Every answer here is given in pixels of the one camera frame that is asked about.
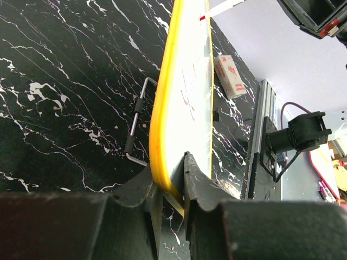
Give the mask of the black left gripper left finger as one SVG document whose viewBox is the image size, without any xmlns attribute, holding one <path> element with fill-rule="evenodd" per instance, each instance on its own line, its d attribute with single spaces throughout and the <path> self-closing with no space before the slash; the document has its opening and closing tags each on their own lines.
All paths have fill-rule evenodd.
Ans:
<svg viewBox="0 0 347 260">
<path fill-rule="evenodd" d="M 162 202 L 149 167 L 111 193 L 2 193 L 1 259 L 157 259 Z"/>
</svg>

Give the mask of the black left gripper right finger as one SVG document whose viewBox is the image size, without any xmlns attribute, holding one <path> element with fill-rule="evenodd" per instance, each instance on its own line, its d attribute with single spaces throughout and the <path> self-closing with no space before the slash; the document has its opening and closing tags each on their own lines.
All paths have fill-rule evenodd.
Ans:
<svg viewBox="0 0 347 260">
<path fill-rule="evenodd" d="M 346 211 L 333 203 L 238 200 L 184 155 L 191 259 L 346 259 Z"/>
</svg>

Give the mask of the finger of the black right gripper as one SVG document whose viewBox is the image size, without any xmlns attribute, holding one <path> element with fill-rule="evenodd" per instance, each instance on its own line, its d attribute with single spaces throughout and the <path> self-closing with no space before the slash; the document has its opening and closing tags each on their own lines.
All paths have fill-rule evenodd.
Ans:
<svg viewBox="0 0 347 260">
<path fill-rule="evenodd" d="M 315 38 L 346 39 L 345 0 L 278 0 L 299 29 Z"/>
</svg>

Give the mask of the red capped whiteboard marker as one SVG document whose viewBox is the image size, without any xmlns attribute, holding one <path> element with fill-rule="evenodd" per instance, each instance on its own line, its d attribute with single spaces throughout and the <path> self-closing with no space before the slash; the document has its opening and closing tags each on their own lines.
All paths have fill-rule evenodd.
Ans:
<svg viewBox="0 0 347 260">
<path fill-rule="evenodd" d="M 219 14 L 225 12 L 226 10 L 233 8 L 236 5 L 243 3 L 244 1 L 245 0 L 227 0 L 227 1 L 224 1 L 224 2 L 216 5 L 215 7 L 210 9 L 209 11 L 207 11 L 203 16 L 200 17 L 199 21 L 203 21 L 207 18 L 211 18 L 211 17 L 214 17 L 216 15 L 219 15 Z"/>
</svg>

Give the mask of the yellow framed whiteboard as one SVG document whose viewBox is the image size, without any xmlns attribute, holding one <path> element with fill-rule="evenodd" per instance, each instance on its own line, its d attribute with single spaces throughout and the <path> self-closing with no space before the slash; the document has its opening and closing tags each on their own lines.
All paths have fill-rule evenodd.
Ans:
<svg viewBox="0 0 347 260">
<path fill-rule="evenodd" d="M 175 1 L 149 132 L 150 169 L 168 202 L 184 213 L 184 155 L 211 177 L 213 50 L 208 1 Z"/>
</svg>

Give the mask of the black right arm base motor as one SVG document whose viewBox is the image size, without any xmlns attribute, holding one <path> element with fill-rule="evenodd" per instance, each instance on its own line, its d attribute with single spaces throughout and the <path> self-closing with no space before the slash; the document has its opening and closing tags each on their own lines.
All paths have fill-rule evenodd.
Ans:
<svg viewBox="0 0 347 260">
<path fill-rule="evenodd" d="M 269 117 L 264 117 L 260 146 L 260 165 L 278 183 L 281 176 L 293 164 L 298 155 L 316 150 L 326 144 L 332 130 L 326 128 L 325 112 L 302 114 L 290 122 L 288 127 L 278 130 Z M 295 151 L 290 162 L 280 172 L 276 172 L 277 157 L 285 152 Z"/>
</svg>

